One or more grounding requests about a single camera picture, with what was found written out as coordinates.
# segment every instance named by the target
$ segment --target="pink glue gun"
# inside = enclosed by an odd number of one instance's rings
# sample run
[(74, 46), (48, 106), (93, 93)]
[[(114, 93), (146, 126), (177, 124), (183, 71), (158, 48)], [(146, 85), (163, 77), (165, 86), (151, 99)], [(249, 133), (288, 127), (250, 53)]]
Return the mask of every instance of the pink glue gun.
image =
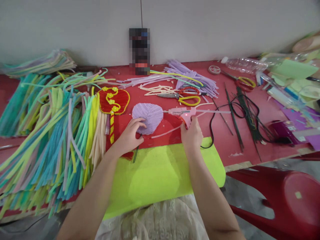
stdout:
[(178, 119), (181, 119), (185, 123), (188, 129), (191, 125), (191, 116), (196, 115), (197, 110), (194, 107), (191, 107), (189, 110), (186, 107), (184, 107), (184, 108), (171, 108), (168, 111), (163, 111), (163, 112), (167, 112), (171, 115), (177, 116)]

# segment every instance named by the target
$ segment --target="red-handled scissors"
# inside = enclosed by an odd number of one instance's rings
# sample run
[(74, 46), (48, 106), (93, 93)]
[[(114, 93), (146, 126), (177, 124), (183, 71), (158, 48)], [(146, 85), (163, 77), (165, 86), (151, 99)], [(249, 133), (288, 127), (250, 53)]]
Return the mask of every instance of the red-handled scissors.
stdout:
[[(195, 92), (189, 92), (187, 91), (188, 89), (192, 89), (194, 90)], [(187, 106), (196, 106), (200, 103), (200, 95), (204, 95), (206, 93), (200, 93), (199, 90), (195, 87), (185, 87), (181, 90), (179, 90), (179, 92), (177, 93), (165, 93), (165, 94), (159, 94), (158, 97), (165, 97), (165, 98), (177, 98), (178, 99), (178, 102), (181, 102), (183, 103), (184, 105), (187, 105)], [(198, 100), (198, 102), (196, 103), (187, 103), (183, 100), (187, 100), (187, 99), (191, 99), (191, 98), (196, 98)]]

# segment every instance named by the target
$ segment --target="red table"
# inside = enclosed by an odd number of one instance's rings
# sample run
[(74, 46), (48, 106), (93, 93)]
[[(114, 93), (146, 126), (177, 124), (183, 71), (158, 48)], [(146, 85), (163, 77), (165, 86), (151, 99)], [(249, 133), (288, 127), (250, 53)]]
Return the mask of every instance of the red table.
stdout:
[[(216, 61), (207, 61), (207, 62), (193, 62), (193, 63), (184, 63), (186, 67), (191, 70), (196, 71), (197, 73), (208, 77), (214, 81), (216, 81), (217, 86), (219, 87), (218, 99), (215, 99), (215, 102), (218, 106), (227, 104), (226, 93), (224, 89), (224, 83), (226, 83), (227, 90), (230, 95), (230, 99), (233, 99), (232, 93), (236, 93), (236, 85), (234, 81), (223, 74), (212, 75), (208, 72), (208, 67), (210, 65), (217, 65), (221, 67), (222, 70), (234, 75), (234, 76), (244, 76), (249, 77), (251, 79), (255, 79), (255, 76), (251, 76), (249, 74), (239, 73), (237, 71), (230, 70), (226, 68), (223, 64), (217, 63)], [(157, 65), (151, 67), (152, 70), (163, 71), (166, 65)], [(136, 76), (131, 75), (128, 66), (116, 66), (116, 67), (108, 67), (108, 73), (104, 75), (105, 78), (116, 78), (117, 80), (127, 80), (128, 78), (133, 78)], [(0, 114), (4, 111), (5, 105), (10, 100), (10, 97), (15, 91), (15, 88), (18, 86), (19, 81), (15, 79), (9, 79), (4, 75), (0, 75)], [(166, 85), (166, 86), (175, 86), (176, 80), (174, 80), (174, 84), (171, 81), (166, 82), (157, 82), (154, 84), (147, 85), (146, 87), (154, 87), (158, 85)], [(129, 87), (126, 89), (130, 94), (130, 103), (127, 107), (125, 115), (116, 116), (115, 117), (115, 137), (117, 138), (126, 126), (127, 122), (131, 119), (131, 112), (137, 103), (153, 103), (161, 106), (164, 110), (168, 110), (169, 108), (174, 107), (184, 107), (180, 106), (176, 99), (165, 99), (157, 96), (144, 96), (147, 92), (136, 87)], [(273, 100), (267, 101), (268, 94), (265, 91), (261, 90), (261, 87), (256, 87), (253, 92), (248, 93), (247, 96), (260, 108), (259, 118), (262, 123), (266, 126), (273, 120), (287, 120), (286, 116), (282, 113), (280, 108), (275, 104)], [(210, 109), (215, 110), (216, 107), (214, 105), (205, 105), (200, 106), (199, 109)], [(221, 108), (220, 110), (229, 111), (229, 107), (226, 106)], [(209, 121), (212, 117), (212, 114), (206, 113), (199, 118), (200, 126), (205, 137), (210, 136), (209, 130)], [(227, 171), (236, 170), (239, 168), (249, 167), (251, 165), (260, 164), (261, 161), (259, 159), (258, 153), (254, 147), (254, 142), (251, 137), (251, 133), (248, 129), (247, 122), (245, 119), (240, 119), (236, 117), (237, 125), (239, 128), (239, 132), (241, 134), (242, 141), (244, 143), (244, 152), (242, 153), (240, 150), (238, 138), (236, 135), (236, 131), (233, 126), (232, 117), (230, 114), (224, 114), (224, 118), (226, 119), (229, 127), (234, 133), (234, 136), (228, 131), (227, 126), (223, 122), (221, 116), (216, 114), (213, 123), (212, 129), (214, 133), (214, 145), (220, 155), (223, 165), (226, 167)], [(172, 118), (165, 113), (164, 120), (158, 126), (154, 135), (162, 134), (175, 128), (180, 125), (180, 122), (177, 119)], [(154, 142), (151, 141), (146, 136), (146, 141), (142, 148), (145, 147), (153, 147), (154, 144), (158, 145), (167, 145), (173, 143), (179, 143), (180, 140), (180, 130), (176, 130), (173, 133), (170, 133), (166, 136), (154, 139)], [(18, 145), (23, 141), (23, 138), (15, 138), (15, 139), (0, 139), (0, 146), (4, 145)], [(257, 148), (259, 150), (262, 162), (269, 162), (278, 160), (281, 158), (294, 157), (298, 155), (302, 155), (305, 153), (313, 152), (311, 146), (309, 144), (297, 145), (295, 147), (290, 146), (280, 146), (276, 144), (266, 144), (262, 145), (260, 143), (257, 144)], [(0, 151), (1, 159), (0, 163), (2, 163), (5, 159), (7, 159), (14, 151), (16, 147), (2, 150)], [(19, 219), (26, 214), (19, 215), (17, 211), (15, 212), (7, 212), (6, 216), (1, 220), (1, 222), (7, 222), (9, 220)]]

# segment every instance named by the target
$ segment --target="black cable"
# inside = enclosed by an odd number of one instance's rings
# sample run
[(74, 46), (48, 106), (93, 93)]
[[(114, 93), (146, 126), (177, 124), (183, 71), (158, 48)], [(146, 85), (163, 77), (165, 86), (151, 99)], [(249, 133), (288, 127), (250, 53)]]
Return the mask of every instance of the black cable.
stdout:
[(4, 233), (9, 233), (9, 234), (15, 234), (15, 233), (24, 233), (26, 231), (28, 231), (33, 225), (35, 225), (37, 222), (39, 222), (41, 219), (43, 219), (45, 216), (47, 216), (48, 214), (43, 215), (41, 218), (39, 218), (37, 221), (35, 221), (34, 223), (32, 223), (28, 228), (26, 228), (23, 231), (16, 231), (16, 232), (11, 232), (11, 231), (7, 231), (7, 230), (2, 230)]
[[(254, 116), (254, 118), (255, 118), (255, 120), (256, 120), (256, 123), (255, 123), (255, 124), (256, 124), (256, 127), (257, 127), (257, 132), (258, 132), (259, 136), (261, 137), (261, 139), (262, 139), (263, 141), (267, 142), (267, 143), (274, 143), (274, 141), (272, 141), (272, 140), (267, 140), (266, 138), (264, 138), (264, 137), (262, 136), (262, 134), (261, 134), (261, 132), (260, 132), (260, 130), (259, 130), (259, 123), (261, 123), (261, 121), (260, 121), (260, 119), (258, 118), (259, 113), (260, 113), (260, 109), (259, 109), (259, 107), (258, 107), (250, 98), (248, 98), (248, 97), (247, 97), (246, 95), (244, 95), (244, 94), (240, 94), (240, 95), (235, 96), (234, 99), (233, 99), (232, 101), (230, 101), (231, 110), (232, 110), (232, 111), (234, 112), (234, 114), (235, 114), (237, 117), (239, 117), (239, 118), (245, 118), (245, 117), (247, 116), (247, 112), (245, 111), (245, 109), (244, 109), (239, 103), (234, 102), (236, 99), (238, 100), (238, 97), (240, 97), (240, 96), (243, 96), (243, 97), (245, 97), (245, 98), (247, 99), (248, 105), (252, 104), (252, 105), (256, 108), (257, 113), (254, 113), (254, 112), (251, 112), (251, 113), (252, 113), (252, 115)], [(240, 116), (240, 115), (235, 111), (235, 109), (234, 109), (234, 107), (233, 107), (233, 104), (235, 104), (236, 106), (240, 107), (240, 109), (241, 109), (242, 112), (243, 112), (243, 116)], [(225, 107), (225, 106), (228, 106), (228, 105), (229, 105), (229, 104), (221, 105), (220, 107), (217, 107), (217, 108), (216, 108), (216, 111), (219, 110), (219, 108)], [(215, 115), (216, 115), (216, 113), (213, 113), (212, 118), (211, 118), (211, 120), (210, 120), (210, 125), (209, 125), (212, 143), (211, 143), (208, 147), (203, 147), (203, 146), (201, 146), (201, 147), (204, 148), (204, 149), (210, 148), (210, 147), (212, 147), (212, 145), (213, 145), (214, 135), (213, 135), (213, 130), (212, 130), (212, 121), (213, 121), (213, 118), (214, 118)]]

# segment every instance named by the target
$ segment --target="yellow-handled scissors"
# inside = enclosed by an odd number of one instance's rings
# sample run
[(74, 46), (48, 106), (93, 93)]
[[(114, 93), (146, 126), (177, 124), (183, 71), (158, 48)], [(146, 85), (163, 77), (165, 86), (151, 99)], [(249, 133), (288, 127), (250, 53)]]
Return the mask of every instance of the yellow-handled scissors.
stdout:
[[(195, 92), (186, 92), (187, 89), (192, 89)], [(165, 97), (165, 98), (177, 98), (178, 102), (181, 102), (182, 104), (187, 105), (189, 107), (193, 107), (193, 106), (197, 106), (200, 103), (201, 99), (200, 99), (199, 95), (201, 95), (201, 94), (202, 93), (200, 93), (197, 88), (185, 87), (185, 88), (179, 90), (179, 92), (177, 92), (177, 93), (158, 94), (158, 96), (159, 97)], [(196, 102), (196, 103), (187, 103), (187, 102), (184, 101), (184, 100), (192, 99), (192, 98), (197, 99), (198, 102)]]
[(255, 82), (252, 81), (250, 78), (235, 77), (235, 76), (232, 76), (229, 73), (226, 73), (225, 71), (222, 71), (222, 70), (221, 70), (221, 72), (223, 74), (233, 78), (235, 80), (236, 85), (239, 86), (245, 92), (251, 92), (256, 87)]

